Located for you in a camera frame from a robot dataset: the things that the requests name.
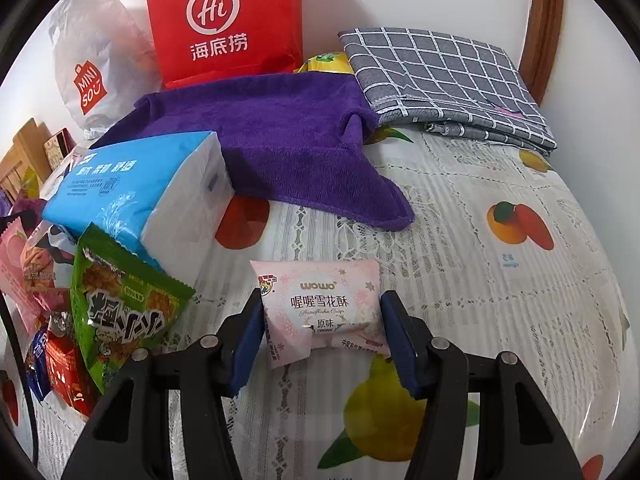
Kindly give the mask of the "pink peach snack packet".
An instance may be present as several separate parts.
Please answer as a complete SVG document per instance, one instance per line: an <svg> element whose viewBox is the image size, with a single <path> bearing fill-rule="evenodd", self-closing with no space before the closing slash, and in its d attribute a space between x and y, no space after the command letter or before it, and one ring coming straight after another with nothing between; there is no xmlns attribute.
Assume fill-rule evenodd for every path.
<svg viewBox="0 0 640 480"><path fill-rule="evenodd" d="M26 333L32 336L38 330L41 309L23 283L21 254L26 240L22 219L11 220L1 234L1 285L16 303Z"/></svg>

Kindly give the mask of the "red snack packet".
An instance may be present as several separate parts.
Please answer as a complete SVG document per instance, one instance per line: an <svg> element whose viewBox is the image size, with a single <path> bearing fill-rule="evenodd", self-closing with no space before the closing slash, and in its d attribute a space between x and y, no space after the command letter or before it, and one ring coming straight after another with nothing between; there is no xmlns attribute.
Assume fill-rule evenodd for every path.
<svg viewBox="0 0 640 480"><path fill-rule="evenodd" d="M70 336L47 331L46 364L51 388L70 408L89 417L99 400L99 390Z"/></svg>

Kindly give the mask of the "pink panda chips bag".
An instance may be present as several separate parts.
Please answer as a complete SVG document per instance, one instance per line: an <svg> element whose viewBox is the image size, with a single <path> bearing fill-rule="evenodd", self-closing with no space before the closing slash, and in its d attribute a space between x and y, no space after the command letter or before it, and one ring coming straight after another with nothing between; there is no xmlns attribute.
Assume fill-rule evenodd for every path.
<svg viewBox="0 0 640 480"><path fill-rule="evenodd" d="M70 310L76 240L62 226L42 220L21 253L23 285L46 312Z"/></svg>

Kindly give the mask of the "fruit print tablecloth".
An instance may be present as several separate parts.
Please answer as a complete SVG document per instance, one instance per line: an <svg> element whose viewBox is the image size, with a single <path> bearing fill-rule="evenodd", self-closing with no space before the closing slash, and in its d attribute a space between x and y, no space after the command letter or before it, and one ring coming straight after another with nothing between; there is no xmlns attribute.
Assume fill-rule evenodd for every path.
<svg viewBox="0 0 640 480"><path fill-rule="evenodd" d="M462 350L512 350L546 395L587 479L607 479L638 432L637 373L626 307L582 208L553 170L525 166L516 148L401 129L412 142L365 146L416 218L376 230L302 206L272 203L249 248L218 242L196 285L196 303L174 325L170 349L217 328L244 304L255 260L375 259L382 289ZM489 229L490 206L524 204L546 222L554 248L506 244ZM343 428L343 408L364 382L372 354L314 350L270 370L260 349L238 400L224 400L234 450L247 479L399 479L408 462L363 456L318 468Z"/></svg>

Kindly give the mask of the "red Haidilao paper bag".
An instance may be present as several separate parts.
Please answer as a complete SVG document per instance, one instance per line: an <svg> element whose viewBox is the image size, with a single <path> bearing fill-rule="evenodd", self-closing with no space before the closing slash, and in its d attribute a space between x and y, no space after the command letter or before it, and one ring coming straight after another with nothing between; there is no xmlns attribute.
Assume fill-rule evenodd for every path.
<svg viewBox="0 0 640 480"><path fill-rule="evenodd" d="M163 84L288 73L303 62L302 0L146 0Z"/></svg>

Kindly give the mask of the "pink wowo snack packet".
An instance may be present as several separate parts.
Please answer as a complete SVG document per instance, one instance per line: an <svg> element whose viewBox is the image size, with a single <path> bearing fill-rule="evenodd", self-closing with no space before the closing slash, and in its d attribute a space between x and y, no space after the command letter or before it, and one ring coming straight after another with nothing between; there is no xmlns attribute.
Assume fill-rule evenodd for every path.
<svg viewBox="0 0 640 480"><path fill-rule="evenodd" d="M388 353L375 260L250 264L262 295L273 368L323 348Z"/></svg>

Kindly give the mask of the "purple towel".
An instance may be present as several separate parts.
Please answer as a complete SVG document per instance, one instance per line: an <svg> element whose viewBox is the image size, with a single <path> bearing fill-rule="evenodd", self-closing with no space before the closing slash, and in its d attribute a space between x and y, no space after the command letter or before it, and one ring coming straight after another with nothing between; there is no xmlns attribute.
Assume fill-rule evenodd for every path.
<svg viewBox="0 0 640 480"><path fill-rule="evenodd" d="M273 74L149 93L96 146L213 131L235 192L401 231L413 210L362 151L376 128L354 76Z"/></svg>

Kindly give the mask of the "blue snack packet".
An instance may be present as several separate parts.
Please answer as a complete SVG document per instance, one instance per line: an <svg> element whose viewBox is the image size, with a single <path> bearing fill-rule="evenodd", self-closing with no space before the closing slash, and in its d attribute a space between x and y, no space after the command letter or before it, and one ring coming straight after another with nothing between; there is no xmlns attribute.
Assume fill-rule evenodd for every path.
<svg viewBox="0 0 640 480"><path fill-rule="evenodd" d="M47 329L37 330L25 358L27 385L36 400L41 403L51 391L47 368Z"/></svg>

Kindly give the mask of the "yellow snack bag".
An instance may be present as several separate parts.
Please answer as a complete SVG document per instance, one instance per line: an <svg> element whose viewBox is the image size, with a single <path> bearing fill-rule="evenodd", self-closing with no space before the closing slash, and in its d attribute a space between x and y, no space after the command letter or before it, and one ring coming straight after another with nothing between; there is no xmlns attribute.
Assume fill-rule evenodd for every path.
<svg viewBox="0 0 640 480"><path fill-rule="evenodd" d="M349 64L348 57L344 52L329 52L322 53L307 58L303 65L300 66L295 73L307 73L307 72L322 72L322 73L334 73L334 74L349 74L352 75L354 71Z"/></svg>

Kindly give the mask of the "small patterned box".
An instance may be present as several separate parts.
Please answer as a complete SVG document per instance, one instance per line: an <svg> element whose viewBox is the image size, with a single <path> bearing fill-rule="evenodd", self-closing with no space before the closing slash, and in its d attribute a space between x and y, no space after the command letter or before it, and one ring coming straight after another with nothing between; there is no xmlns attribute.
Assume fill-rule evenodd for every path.
<svg viewBox="0 0 640 480"><path fill-rule="evenodd" d="M51 170L55 170L62 164L64 158L75 148L76 143L70 132L63 128L43 143L44 154Z"/></svg>

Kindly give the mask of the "blue tissue pack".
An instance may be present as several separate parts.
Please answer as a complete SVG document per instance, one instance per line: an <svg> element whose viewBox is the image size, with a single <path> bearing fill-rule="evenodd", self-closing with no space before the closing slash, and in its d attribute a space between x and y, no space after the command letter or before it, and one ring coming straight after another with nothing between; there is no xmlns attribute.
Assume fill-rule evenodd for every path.
<svg viewBox="0 0 640 480"><path fill-rule="evenodd" d="M89 150L43 217L75 235L94 224L194 285L233 195L216 132L162 134Z"/></svg>

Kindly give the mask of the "wooden chair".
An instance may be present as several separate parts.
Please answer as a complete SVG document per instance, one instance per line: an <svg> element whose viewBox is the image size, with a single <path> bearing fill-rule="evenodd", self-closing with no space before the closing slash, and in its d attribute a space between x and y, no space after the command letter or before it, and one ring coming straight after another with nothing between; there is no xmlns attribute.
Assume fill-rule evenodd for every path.
<svg viewBox="0 0 640 480"><path fill-rule="evenodd" d="M31 169L39 185L43 185L52 172L44 144L50 138L49 130L29 118L15 133L9 151L1 159L1 189L10 204L13 204L21 189L27 169Z"/></svg>

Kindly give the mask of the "green snack packet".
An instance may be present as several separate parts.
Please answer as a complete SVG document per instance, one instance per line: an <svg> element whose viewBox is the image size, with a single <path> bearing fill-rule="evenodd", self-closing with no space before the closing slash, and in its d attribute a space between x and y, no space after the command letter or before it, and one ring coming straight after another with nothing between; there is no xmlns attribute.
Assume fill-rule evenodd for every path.
<svg viewBox="0 0 640 480"><path fill-rule="evenodd" d="M77 242L70 301L86 369L104 392L132 352L153 349L195 294L90 224Z"/></svg>

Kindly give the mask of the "brown wooden door frame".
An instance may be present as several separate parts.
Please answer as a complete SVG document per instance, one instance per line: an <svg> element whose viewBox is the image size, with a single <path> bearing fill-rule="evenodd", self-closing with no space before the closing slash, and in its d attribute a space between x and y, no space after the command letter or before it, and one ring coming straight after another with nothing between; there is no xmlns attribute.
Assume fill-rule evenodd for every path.
<svg viewBox="0 0 640 480"><path fill-rule="evenodd" d="M518 71L529 93L541 104L555 61L564 0L532 0Z"/></svg>

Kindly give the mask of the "grey checked folded cloth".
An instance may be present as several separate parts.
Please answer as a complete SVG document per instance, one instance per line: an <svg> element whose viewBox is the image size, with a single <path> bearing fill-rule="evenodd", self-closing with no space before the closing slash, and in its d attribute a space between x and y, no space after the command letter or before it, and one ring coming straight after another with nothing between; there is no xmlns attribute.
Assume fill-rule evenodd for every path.
<svg viewBox="0 0 640 480"><path fill-rule="evenodd" d="M512 144L548 155L556 141L518 70L486 42L402 27L344 30L338 39L382 126Z"/></svg>

